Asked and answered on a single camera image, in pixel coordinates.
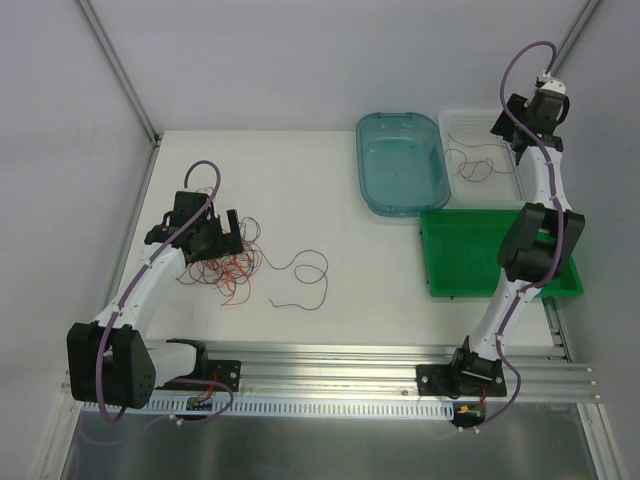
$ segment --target white table surface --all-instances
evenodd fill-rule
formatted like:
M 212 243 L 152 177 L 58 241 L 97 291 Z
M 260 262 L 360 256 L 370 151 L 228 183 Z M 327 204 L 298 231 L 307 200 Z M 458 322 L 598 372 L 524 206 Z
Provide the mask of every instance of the white table surface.
M 300 250 L 329 258 L 329 292 L 314 312 L 275 309 L 276 302 L 314 305 L 323 283 L 302 286 L 292 271 L 263 266 L 252 295 L 221 307 L 212 286 L 176 282 L 147 332 L 149 339 L 315 344 L 459 345 L 482 317 L 488 299 L 436 299 L 426 285 L 417 219 L 387 219 L 360 195 L 353 132 L 167 131 L 151 177 L 124 278 L 137 265 L 147 231 L 171 210 L 184 173 L 208 159 L 222 171 L 216 211 L 235 208 L 262 226 L 259 245 L 277 265 Z M 213 185 L 200 166 L 190 187 Z M 526 310 L 512 345 L 552 345 L 540 301 Z

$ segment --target white wall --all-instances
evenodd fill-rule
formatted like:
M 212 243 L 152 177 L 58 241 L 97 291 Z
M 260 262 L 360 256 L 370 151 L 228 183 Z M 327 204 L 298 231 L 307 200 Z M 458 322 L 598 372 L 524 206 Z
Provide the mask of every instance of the white wall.
M 562 40 L 583 3 L 94 0 L 161 131 L 353 130 L 377 111 L 496 107 L 514 50 Z
M 586 216 L 576 259 L 584 296 L 563 304 L 579 359 L 595 365 L 631 478 L 640 478 L 640 3 L 605 1 L 562 79 L 563 178 Z
M 0 7 L 0 479 L 28 476 L 149 154 L 70 0 Z

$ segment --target blue plastic tray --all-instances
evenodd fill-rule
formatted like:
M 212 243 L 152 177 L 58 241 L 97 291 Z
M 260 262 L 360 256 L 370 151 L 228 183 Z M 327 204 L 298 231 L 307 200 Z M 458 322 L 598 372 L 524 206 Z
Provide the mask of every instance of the blue plastic tray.
M 417 217 L 451 197 L 437 125 L 418 113 L 373 113 L 356 127 L 360 191 L 386 217 Z

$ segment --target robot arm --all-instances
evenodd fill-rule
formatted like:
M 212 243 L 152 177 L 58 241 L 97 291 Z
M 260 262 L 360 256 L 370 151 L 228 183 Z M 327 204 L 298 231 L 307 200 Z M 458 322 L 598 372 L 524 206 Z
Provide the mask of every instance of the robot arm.
M 554 135 L 569 109 L 565 86 L 544 74 L 538 78 L 531 98 L 514 94 L 507 108 L 520 124 L 535 133 L 546 152 L 506 112 L 491 130 L 509 141 L 516 153 L 517 168 L 525 179 L 527 203 L 500 246 L 500 281 L 476 329 L 455 351 L 450 364 L 418 366 L 417 378 L 424 379 L 419 382 L 422 395 L 507 395 L 502 360 L 511 334 L 524 309 L 549 278 L 549 272 L 553 272 L 551 278 L 562 273 L 584 228 L 584 217 L 571 211 L 564 195 L 560 173 L 563 145 L 562 139 Z M 563 225 L 561 241 L 559 215 Z
M 154 388 L 176 377 L 207 380 L 207 350 L 203 342 L 172 339 L 147 349 L 144 337 L 153 315 L 167 290 L 197 261 L 233 255 L 243 251 L 235 210 L 227 211 L 230 232 L 223 233 L 220 219 L 211 205 L 164 250 L 161 248 L 178 229 L 196 215 L 209 196 L 203 193 L 176 193 L 173 211 L 145 238 L 140 267 L 147 265 L 137 281 L 123 283 L 113 301 L 90 324 L 76 323 L 67 335 L 71 392 L 76 400 L 95 402 L 96 363 L 99 344 L 114 312 L 118 317 L 109 333 L 103 357 L 102 390 L 108 405 L 142 408 Z M 136 268 L 134 278 L 141 269 Z M 122 308 L 118 304 L 133 286 Z

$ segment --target green bin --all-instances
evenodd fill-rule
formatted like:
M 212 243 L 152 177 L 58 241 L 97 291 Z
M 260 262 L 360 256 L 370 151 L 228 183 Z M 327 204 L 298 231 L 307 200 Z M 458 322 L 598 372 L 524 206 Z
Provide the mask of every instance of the green bin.
M 427 276 L 434 297 L 491 297 L 500 277 L 498 250 L 513 210 L 439 210 L 421 216 Z M 573 258 L 540 297 L 583 292 Z

